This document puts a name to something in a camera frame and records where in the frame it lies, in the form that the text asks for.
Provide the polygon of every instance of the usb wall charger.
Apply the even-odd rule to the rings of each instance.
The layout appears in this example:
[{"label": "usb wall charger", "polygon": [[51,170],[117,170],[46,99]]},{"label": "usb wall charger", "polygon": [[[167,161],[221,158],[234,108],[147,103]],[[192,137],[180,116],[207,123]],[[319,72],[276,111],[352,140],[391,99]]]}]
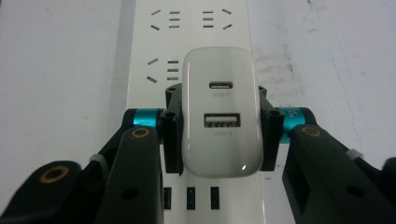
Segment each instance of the usb wall charger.
[{"label": "usb wall charger", "polygon": [[258,85],[250,53],[201,48],[183,64],[182,158],[194,175],[239,177],[262,166]]}]

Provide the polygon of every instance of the white power strip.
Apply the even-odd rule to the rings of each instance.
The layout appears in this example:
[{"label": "white power strip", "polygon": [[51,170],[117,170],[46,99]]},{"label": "white power strip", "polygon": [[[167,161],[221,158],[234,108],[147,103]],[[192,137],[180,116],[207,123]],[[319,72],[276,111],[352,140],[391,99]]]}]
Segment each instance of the white power strip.
[{"label": "white power strip", "polygon": [[[165,108],[164,91],[182,82],[184,57],[193,49],[251,51],[246,0],[142,0],[134,15],[129,108]],[[165,223],[264,223],[260,174],[208,179],[164,170],[163,186],[172,189]],[[211,208],[211,187],[219,187],[219,209]],[[187,209],[187,188],[195,190],[195,209]]]}]

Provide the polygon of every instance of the usb port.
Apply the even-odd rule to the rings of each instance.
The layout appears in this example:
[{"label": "usb port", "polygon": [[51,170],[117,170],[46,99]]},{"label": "usb port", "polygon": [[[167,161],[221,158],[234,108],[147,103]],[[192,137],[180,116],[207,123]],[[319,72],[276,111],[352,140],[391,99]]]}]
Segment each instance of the usb port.
[{"label": "usb port", "polygon": [[206,128],[241,127],[239,114],[204,114]]},{"label": "usb port", "polygon": [[232,89],[233,83],[232,82],[210,82],[209,88],[210,89]]}]

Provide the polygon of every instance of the power strip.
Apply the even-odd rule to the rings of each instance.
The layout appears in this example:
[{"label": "power strip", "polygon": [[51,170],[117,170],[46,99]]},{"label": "power strip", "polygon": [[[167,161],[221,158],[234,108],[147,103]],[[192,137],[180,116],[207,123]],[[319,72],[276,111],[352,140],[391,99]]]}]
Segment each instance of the power strip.
[{"label": "power strip", "polygon": [[[193,49],[251,52],[246,0],[142,0],[134,16],[128,108],[165,108],[164,91],[182,82],[183,60]],[[163,172],[163,186],[170,199],[165,223],[264,223],[260,174],[209,179]]]}]

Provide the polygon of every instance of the electrical outlet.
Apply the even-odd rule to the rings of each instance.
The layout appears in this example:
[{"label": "electrical outlet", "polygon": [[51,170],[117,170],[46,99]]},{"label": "electrical outlet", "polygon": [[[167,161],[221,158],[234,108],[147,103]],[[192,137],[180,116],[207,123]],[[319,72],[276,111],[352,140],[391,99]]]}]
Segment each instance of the electrical outlet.
[{"label": "electrical outlet", "polygon": [[[246,0],[142,0],[136,2],[127,107],[165,108],[165,89],[182,80],[184,58],[193,49],[250,49]],[[163,185],[172,188],[167,224],[263,223],[260,174],[242,178],[200,178],[164,170]],[[211,187],[221,190],[216,192]],[[194,210],[188,210],[187,188],[195,188]]]}]

